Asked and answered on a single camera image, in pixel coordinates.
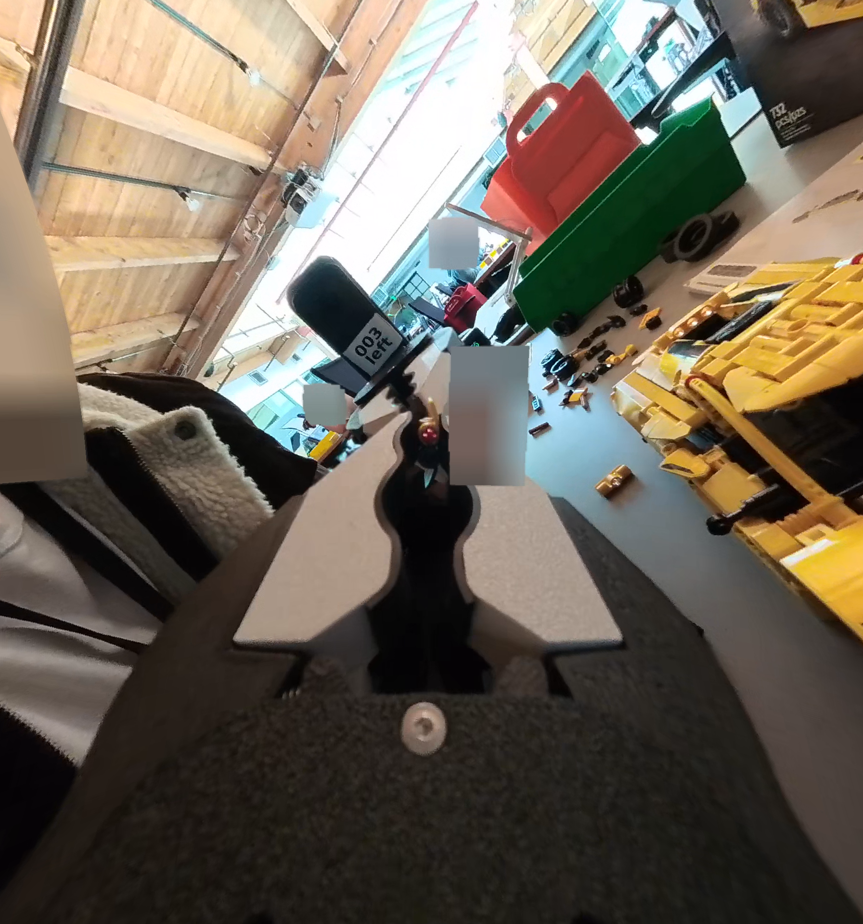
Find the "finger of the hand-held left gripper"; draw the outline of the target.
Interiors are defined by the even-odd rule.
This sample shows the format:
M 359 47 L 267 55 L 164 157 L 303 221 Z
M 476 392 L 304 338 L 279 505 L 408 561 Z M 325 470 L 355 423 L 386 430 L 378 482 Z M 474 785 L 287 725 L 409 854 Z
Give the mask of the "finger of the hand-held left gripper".
M 391 443 L 408 414 L 404 407 L 391 399 L 372 399 L 358 407 L 347 422 L 348 436 L 358 443 L 368 442 L 380 434 L 380 438 Z
M 431 399 L 437 407 L 448 405 L 451 379 L 449 352 L 424 350 L 408 365 L 406 372 L 413 375 L 412 385 L 423 403 Z

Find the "wooden book stand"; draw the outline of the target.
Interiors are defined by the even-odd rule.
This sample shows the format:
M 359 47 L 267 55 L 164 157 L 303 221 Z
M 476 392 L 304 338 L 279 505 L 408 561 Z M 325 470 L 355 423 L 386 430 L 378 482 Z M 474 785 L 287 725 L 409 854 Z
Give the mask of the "wooden book stand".
M 505 300 L 509 307 L 515 306 L 514 290 L 517 283 L 519 267 L 528 244 L 531 242 L 531 229 L 518 232 L 513 228 L 495 222 L 483 214 L 467 211 L 453 203 L 446 203 L 445 208 L 459 214 L 459 218 L 442 217 L 428 224 L 429 237 L 438 235 L 435 244 L 429 241 L 429 260 L 437 262 L 446 271 L 456 271 L 468 265 L 471 257 L 471 234 L 469 225 L 482 226 L 498 232 L 515 244 L 515 254 L 505 286 Z

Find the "white ceiling projector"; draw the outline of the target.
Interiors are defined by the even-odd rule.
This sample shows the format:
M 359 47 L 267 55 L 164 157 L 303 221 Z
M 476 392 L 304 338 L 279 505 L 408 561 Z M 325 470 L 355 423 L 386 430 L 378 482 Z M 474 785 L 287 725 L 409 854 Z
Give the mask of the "white ceiling projector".
M 306 164 L 288 173 L 286 179 L 281 193 L 286 223 L 302 229 L 322 225 L 328 211 L 339 203 L 339 197 L 324 191 L 322 177 Z

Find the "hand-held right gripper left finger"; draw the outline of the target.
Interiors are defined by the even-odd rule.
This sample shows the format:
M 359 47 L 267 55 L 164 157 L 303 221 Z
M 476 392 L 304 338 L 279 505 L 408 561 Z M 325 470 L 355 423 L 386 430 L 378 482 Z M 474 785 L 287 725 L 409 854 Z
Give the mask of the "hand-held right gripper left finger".
M 233 635 L 239 649 L 324 657 L 368 687 L 377 654 L 368 608 L 395 584 L 401 551 L 379 510 L 402 461 L 407 413 L 395 415 L 310 489 Z

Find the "dark red bag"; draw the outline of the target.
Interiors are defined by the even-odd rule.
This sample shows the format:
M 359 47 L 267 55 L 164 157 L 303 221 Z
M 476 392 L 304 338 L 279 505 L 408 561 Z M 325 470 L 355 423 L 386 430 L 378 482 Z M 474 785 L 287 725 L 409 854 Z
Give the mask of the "dark red bag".
M 446 301 L 442 323 L 462 334 L 475 326 L 477 313 L 486 301 L 487 297 L 472 283 L 460 285 Z

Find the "yellow toy brick car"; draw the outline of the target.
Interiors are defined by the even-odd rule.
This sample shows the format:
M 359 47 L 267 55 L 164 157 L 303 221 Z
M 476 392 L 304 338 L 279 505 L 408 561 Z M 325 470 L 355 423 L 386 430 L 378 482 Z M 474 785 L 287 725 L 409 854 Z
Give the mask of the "yellow toy brick car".
M 610 400 L 711 535 L 863 643 L 863 251 L 768 263 L 710 296 Z

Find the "open instruction booklet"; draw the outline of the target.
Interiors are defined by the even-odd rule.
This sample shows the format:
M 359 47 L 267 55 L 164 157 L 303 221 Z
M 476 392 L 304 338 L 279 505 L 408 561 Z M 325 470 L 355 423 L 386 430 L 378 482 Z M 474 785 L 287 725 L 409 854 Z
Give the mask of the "open instruction booklet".
M 711 295 L 772 261 L 845 258 L 863 251 L 863 116 L 789 148 L 764 117 L 734 142 L 747 184 L 728 202 L 740 218 L 730 243 L 684 283 Z

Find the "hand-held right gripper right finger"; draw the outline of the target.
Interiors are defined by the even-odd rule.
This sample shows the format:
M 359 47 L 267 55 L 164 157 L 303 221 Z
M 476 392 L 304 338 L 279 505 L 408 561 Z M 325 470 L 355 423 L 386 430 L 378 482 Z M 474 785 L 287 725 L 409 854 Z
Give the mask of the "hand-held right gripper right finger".
M 518 657 L 610 650 L 622 630 L 549 495 L 535 483 L 470 490 L 460 587 L 468 645 L 500 674 Z

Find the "red plastic bin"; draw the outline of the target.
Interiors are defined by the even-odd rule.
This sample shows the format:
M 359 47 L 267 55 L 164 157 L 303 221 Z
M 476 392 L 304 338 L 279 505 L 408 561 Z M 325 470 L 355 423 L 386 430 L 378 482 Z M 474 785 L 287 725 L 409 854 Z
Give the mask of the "red plastic bin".
M 507 155 L 481 209 L 545 240 L 641 145 L 594 74 L 531 94 L 510 123 Z

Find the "pile of yellow black brick pieces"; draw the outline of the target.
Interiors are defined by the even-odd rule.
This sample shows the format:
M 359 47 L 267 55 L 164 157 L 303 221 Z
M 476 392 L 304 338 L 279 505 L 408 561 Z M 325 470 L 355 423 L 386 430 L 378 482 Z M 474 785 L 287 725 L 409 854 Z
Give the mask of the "pile of yellow black brick pieces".
M 658 312 L 649 312 L 647 306 L 643 303 L 629 308 L 628 311 L 632 317 L 640 317 L 643 321 L 646 321 L 646 326 L 649 326 L 650 321 L 655 324 L 658 320 Z M 541 369 L 541 378 L 543 380 L 541 391 L 545 394 L 553 394 L 563 385 L 565 390 L 562 395 L 561 407 L 582 407 L 588 410 L 588 386 L 595 384 L 599 378 L 619 365 L 624 359 L 633 357 L 635 354 L 634 345 L 628 345 L 620 353 L 614 353 L 608 347 L 606 334 L 622 329 L 625 326 L 625 317 L 608 315 L 605 321 L 597 324 L 580 340 L 575 349 L 564 352 L 564 354 L 567 354 L 567 360 L 559 369 L 555 370 L 555 375 L 544 378 Z M 583 364 L 588 365 L 588 363 L 592 365 L 583 369 Z M 534 415 L 543 415 L 545 413 L 541 397 L 534 391 L 529 390 L 528 403 L 529 409 Z M 548 432 L 551 426 L 550 422 L 543 420 L 529 428 L 528 435 L 535 438 L 540 437 Z

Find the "green plastic bin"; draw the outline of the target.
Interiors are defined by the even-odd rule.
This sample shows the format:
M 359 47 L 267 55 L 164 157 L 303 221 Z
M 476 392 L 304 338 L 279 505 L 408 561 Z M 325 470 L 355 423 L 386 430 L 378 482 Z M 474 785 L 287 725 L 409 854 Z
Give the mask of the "green plastic bin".
M 527 325 L 539 333 L 565 312 L 586 315 L 654 260 L 664 237 L 746 180 L 711 99 L 668 116 L 523 261 L 513 295 Z

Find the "toy car box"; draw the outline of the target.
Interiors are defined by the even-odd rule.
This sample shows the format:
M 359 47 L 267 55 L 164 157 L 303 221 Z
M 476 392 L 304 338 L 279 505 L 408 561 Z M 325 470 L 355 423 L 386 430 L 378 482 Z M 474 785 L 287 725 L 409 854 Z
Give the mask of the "toy car box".
M 863 114 L 863 1 L 716 1 L 778 145 Z

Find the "grey desk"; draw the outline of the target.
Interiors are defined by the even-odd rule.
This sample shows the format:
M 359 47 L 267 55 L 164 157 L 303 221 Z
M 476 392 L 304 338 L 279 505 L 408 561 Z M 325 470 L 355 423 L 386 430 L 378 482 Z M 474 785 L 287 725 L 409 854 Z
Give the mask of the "grey desk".
M 552 426 L 529 439 L 527 474 L 701 627 L 798 821 L 863 913 L 863 646 L 737 539 L 707 534 L 703 504 L 610 407 L 618 378 L 601 380 L 588 411 L 544 401 Z M 595 485 L 620 465 L 633 479 L 605 499 Z

